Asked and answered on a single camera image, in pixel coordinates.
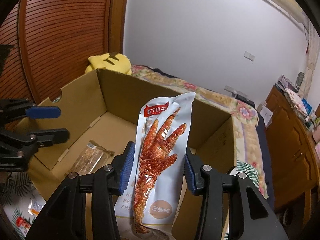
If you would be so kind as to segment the orange white snack packet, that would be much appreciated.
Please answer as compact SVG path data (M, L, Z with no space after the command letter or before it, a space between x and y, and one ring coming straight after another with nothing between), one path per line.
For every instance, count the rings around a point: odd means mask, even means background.
M43 198L31 198L28 204L28 213L32 216L37 216L45 204L46 201Z

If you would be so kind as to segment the brown clear snack bar packet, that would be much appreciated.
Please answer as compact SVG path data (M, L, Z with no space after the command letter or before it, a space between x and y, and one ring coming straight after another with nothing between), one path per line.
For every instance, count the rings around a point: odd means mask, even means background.
M90 140L66 175L76 172L78 175L92 174L114 157L114 151L107 150Z

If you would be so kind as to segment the chicken foot snack packet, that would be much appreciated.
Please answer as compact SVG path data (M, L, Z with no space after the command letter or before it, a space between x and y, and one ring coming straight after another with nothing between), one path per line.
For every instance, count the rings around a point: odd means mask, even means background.
M158 97L140 110L127 189L114 206L121 239L172 239L195 93Z

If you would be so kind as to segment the red snack packet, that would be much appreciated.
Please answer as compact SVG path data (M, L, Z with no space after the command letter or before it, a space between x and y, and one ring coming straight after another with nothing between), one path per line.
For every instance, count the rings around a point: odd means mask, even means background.
M25 231L28 231L31 227L31 225L21 216L16 219L16 226Z

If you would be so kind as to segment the leaf print cloth mat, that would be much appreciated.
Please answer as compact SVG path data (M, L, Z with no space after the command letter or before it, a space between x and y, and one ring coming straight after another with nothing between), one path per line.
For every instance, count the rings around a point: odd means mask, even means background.
M37 217L28 213L31 198L43 197L32 184L27 172L10 172L5 183L1 184L1 206L18 239L25 239L28 231L19 229L16 219L21 216L32 225Z

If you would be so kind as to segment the wooden sideboard cabinet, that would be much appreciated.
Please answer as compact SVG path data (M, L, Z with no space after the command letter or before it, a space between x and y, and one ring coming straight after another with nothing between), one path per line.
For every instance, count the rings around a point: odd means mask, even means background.
M306 127L276 86L266 99L266 107L273 113L266 139L277 210L319 186L319 169Z

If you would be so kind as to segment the brown cardboard box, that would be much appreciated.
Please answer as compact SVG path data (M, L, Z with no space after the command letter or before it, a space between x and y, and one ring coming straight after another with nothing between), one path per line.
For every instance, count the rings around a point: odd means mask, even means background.
M175 89L109 70L90 72L63 87L56 103L62 112L60 117L24 118L15 127L20 134L40 129L69 130L66 143L40 149L30 162L28 173L40 195L50 197L90 140L121 154L136 138L140 109L153 98L177 95ZM197 96L188 146L205 164L226 172L235 164L233 128L229 113Z

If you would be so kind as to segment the white paper bag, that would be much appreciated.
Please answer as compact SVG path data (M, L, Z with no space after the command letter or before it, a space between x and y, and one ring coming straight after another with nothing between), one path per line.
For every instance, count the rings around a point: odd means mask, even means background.
M257 111L262 116L265 127L268 127L268 125L271 123L273 112L262 104L258 106Z

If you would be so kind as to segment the yellow Pikachu plush toy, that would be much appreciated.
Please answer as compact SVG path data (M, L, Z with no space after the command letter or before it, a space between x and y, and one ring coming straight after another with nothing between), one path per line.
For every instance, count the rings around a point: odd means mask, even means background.
M96 69L106 69L126 75L132 74L130 60L120 53L106 53L103 55L90 56L88 60L90 64L86 68L85 74Z

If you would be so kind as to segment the blue box on sideboard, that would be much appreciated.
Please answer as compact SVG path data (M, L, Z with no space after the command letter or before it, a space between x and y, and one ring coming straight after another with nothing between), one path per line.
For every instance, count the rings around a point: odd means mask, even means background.
M312 111L311 105L308 103L308 101L305 98L302 99L302 102L303 102L303 105L305 107L307 115L310 115L310 113Z

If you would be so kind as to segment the folded floral cloth stack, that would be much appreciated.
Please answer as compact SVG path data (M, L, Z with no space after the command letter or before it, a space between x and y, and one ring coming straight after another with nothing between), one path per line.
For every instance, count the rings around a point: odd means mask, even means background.
M305 120L308 116L302 99L297 94L297 87L284 75L281 75L276 83L277 87L284 94L291 108L295 111L301 120Z

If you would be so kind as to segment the small white desk fan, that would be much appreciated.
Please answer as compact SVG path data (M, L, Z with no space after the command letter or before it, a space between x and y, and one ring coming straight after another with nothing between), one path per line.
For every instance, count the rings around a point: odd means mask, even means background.
M296 78L296 86L300 87L302 85L303 79L304 79L304 73L303 72L299 72Z

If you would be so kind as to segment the floral beige curtain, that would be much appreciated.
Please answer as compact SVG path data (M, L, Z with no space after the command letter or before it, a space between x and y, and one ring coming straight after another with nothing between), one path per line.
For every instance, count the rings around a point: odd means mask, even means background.
M312 78L315 72L316 64L319 56L319 35L314 28L311 21L309 21L309 45L308 53L306 57L306 67L304 71L304 78L300 86L298 95L301 98L307 98L310 87L312 84Z

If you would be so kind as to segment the wall socket strip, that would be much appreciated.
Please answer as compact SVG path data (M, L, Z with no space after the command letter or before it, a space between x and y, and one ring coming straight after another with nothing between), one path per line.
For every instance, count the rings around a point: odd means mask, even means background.
M235 92L235 89L232 88L231 86L225 86L224 90L225 90L225 91L228 91L228 92L230 92L230 93Z

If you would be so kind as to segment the white wall switch plate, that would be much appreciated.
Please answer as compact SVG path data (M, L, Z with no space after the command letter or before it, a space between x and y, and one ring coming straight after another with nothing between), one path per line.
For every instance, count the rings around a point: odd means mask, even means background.
M254 60L255 60L255 56L247 51L245 51L245 53L244 53L244 58L246 58L252 62L254 62Z

